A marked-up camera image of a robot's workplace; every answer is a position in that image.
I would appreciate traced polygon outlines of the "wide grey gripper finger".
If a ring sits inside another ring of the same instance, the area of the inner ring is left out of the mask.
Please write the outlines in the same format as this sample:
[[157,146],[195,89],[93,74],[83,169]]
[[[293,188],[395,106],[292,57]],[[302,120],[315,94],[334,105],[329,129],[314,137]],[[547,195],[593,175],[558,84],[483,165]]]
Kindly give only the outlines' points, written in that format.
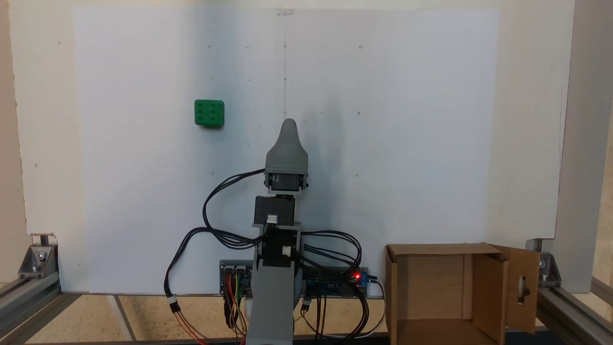
[[283,121],[278,139],[266,155],[265,171],[308,171],[308,153],[300,142],[297,123],[292,118]]

